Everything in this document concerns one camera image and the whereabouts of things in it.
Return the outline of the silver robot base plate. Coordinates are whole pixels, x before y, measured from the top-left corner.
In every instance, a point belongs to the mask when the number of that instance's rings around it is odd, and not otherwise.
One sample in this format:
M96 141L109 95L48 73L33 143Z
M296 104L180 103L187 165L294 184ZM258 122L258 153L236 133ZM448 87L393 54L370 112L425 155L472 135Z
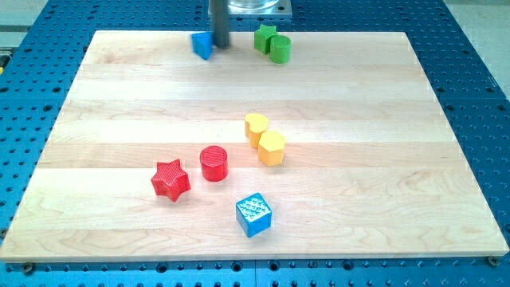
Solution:
M230 19L291 18L291 0L228 0Z

